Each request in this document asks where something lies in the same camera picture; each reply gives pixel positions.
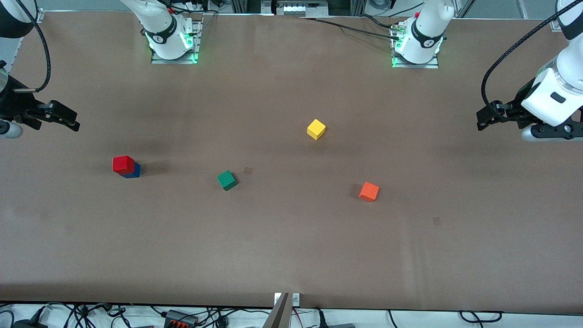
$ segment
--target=black band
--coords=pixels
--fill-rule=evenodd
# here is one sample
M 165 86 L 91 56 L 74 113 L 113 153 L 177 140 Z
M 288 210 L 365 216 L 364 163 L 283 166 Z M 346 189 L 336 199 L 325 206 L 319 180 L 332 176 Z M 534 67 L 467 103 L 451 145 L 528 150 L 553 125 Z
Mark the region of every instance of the black band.
M 25 23 L 14 18 L 0 1 L 0 37 L 18 39 L 27 35 L 34 27 L 33 23 Z
M 579 34 L 583 33 L 583 15 L 579 15 L 573 22 L 569 25 L 564 25 L 561 22 L 561 17 L 559 16 L 559 25 L 561 26 L 561 30 L 563 31 L 563 35 L 567 40 L 572 40 L 579 36 Z
M 0 134 L 6 134 L 10 130 L 10 124 L 0 120 Z
M 168 38 L 174 34 L 174 32 L 176 31 L 176 18 L 174 18 L 174 16 L 172 17 L 172 22 L 170 23 L 170 26 L 166 29 L 163 30 L 162 32 L 158 32 L 158 33 L 152 33 L 150 31 L 146 31 L 146 34 L 150 37 L 150 39 L 152 39 L 152 41 L 154 41 L 157 44 L 164 44 L 166 43 L 166 40 L 168 40 Z
M 417 29 L 417 20 L 413 21 L 413 25 L 411 26 L 411 32 L 413 33 L 413 37 L 421 44 L 421 48 L 433 47 L 435 43 L 438 43 L 439 40 L 441 40 L 441 37 L 443 36 L 443 33 L 441 33 L 438 36 L 429 37 L 419 32 L 419 30 Z

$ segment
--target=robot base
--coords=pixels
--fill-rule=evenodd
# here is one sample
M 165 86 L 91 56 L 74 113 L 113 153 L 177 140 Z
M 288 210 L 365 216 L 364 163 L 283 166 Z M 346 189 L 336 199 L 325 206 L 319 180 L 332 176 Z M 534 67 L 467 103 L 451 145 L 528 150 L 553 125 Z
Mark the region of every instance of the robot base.
M 152 64 L 181 64 L 181 65 L 185 65 L 185 64 L 196 64 L 198 62 L 198 53 L 201 50 L 201 37 L 202 37 L 202 21 L 192 21 L 190 18 L 188 18 L 189 22 L 192 22 L 192 24 L 188 24 L 187 26 L 191 27 L 191 30 L 189 31 L 189 33 L 192 33 L 193 35 L 191 37 L 185 36 L 184 37 L 184 42 L 187 43 L 189 46 L 190 44 L 193 44 L 192 48 L 189 49 L 186 53 L 184 53 L 184 55 L 174 59 L 174 60 L 165 60 L 163 58 L 160 58 L 160 56 L 158 56 L 156 54 L 156 52 L 154 50 L 152 50 L 152 59 L 150 60 L 150 62 Z
M 396 30 L 391 29 L 389 31 L 389 35 L 399 37 L 400 40 L 391 40 L 391 58 L 392 58 L 392 66 L 393 67 L 402 67 L 402 68 L 439 68 L 439 62 L 437 60 L 437 53 L 439 53 L 439 46 L 437 48 L 436 55 L 433 58 L 425 63 L 425 64 L 414 64 L 401 56 L 400 53 L 397 53 L 395 49 L 401 46 L 403 39 L 405 38 L 406 34 L 406 26 L 405 22 L 399 22 L 398 28 Z

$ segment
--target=orange cube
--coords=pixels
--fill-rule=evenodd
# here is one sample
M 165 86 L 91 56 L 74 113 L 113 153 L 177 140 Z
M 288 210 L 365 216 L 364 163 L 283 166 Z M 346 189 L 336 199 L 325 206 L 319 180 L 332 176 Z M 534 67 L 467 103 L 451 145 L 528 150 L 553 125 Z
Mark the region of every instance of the orange cube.
M 370 182 L 365 182 L 363 188 L 360 190 L 359 198 L 366 201 L 374 201 L 377 199 L 378 190 L 380 188 Z

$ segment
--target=white floor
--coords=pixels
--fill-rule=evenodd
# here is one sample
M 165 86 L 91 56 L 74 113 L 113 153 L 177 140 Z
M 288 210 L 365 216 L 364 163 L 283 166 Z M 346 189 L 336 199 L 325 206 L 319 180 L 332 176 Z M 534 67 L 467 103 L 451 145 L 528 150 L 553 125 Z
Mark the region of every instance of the white floor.
M 3 306 L 0 310 L 11 310 L 16 320 L 30 319 L 30 317 L 43 304 L 17 304 Z M 142 326 L 153 326 L 155 328 L 164 327 L 164 318 L 154 312 L 148 306 L 123 306 L 127 308 L 125 317 L 130 322 L 132 328 Z M 170 309 L 180 310 L 183 313 L 203 312 L 205 308 L 176 308 L 157 306 L 158 311 L 168 311 Z M 313 309 L 298 309 L 307 313 L 300 314 L 302 326 L 304 328 L 319 325 L 318 311 Z M 393 328 L 385 310 L 332 310 L 324 309 L 326 322 L 329 326 L 335 324 L 353 323 L 356 328 Z M 62 305 L 50 305 L 43 311 L 40 323 L 46 324 L 49 328 L 61 328 L 69 316 L 70 310 Z M 435 312 L 435 311 L 401 311 L 393 310 L 395 323 L 399 328 L 412 327 L 430 327 L 430 328 L 456 328 L 456 327 L 476 327 L 478 324 L 464 322 L 458 312 Z M 496 317 L 492 313 L 477 313 L 482 319 L 491 319 Z M 262 327 L 265 319 L 265 313 L 247 313 L 243 311 L 236 312 L 229 316 L 228 328 L 250 328 Z M 471 319 L 472 316 L 467 313 L 466 317 Z M 199 320 L 206 318 L 206 315 L 200 315 Z M 97 310 L 92 312 L 89 319 L 97 328 L 107 328 L 111 326 L 112 318 L 105 311 Z M 0 315 L 0 327 L 10 328 L 10 315 L 2 313 Z M 75 327 L 75 320 L 70 320 L 69 327 Z M 526 315 L 516 313 L 505 313 L 502 319 L 496 323 L 485 323 L 485 328 L 543 328 L 543 327 L 583 327 L 583 316 L 581 315 Z M 122 320 L 116 320 L 113 328 L 126 328 Z M 294 316 L 291 319 L 290 328 L 301 328 L 299 321 Z

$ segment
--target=mounting plate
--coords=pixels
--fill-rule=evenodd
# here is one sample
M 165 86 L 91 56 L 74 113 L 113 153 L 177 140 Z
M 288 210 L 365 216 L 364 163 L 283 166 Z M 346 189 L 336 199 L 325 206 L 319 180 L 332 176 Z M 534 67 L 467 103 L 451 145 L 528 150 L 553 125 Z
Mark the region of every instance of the mounting plate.
M 273 305 L 275 306 L 278 302 L 279 297 L 282 296 L 282 293 L 275 293 L 275 298 L 273 300 Z M 300 293 L 293 293 L 291 296 L 291 305 L 294 308 L 300 307 Z
M 400 40 L 391 40 L 391 58 L 392 58 L 392 66 L 393 67 L 401 67 L 401 68 L 439 68 L 439 62 L 437 61 L 437 55 L 433 56 L 433 58 L 425 63 L 425 64 L 414 64 L 410 61 L 401 56 L 400 53 L 395 51 L 396 47 L 399 47 L 399 43 L 405 36 L 405 29 L 406 27 L 399 22 L 399 27 L 396 30 L 389 29 L 389 35 L 399 37 Z
M 196 64 L 198 62 L 198 53 L 201 50 L 201 37 L 202 37 L 202 21 L 204 20 L 204 16 L 202 20 L 192 21 L 191 18 L 188 18 L 190 22 L 192 22 L 192 26 L 190 29 L 187 30 L 187 33 L 193 33 L 192 37 L 184 37 L 184 41 L 188 43 L 192 43 L 193 47 L 188 50 L 184 55 L 174 60 L 165 60 L 160 58 L 153 50 L 152 50 L 152 59 L 150 62 L 152 64 L 178 64 L 178 65 L 189 65 L 189 64 Z

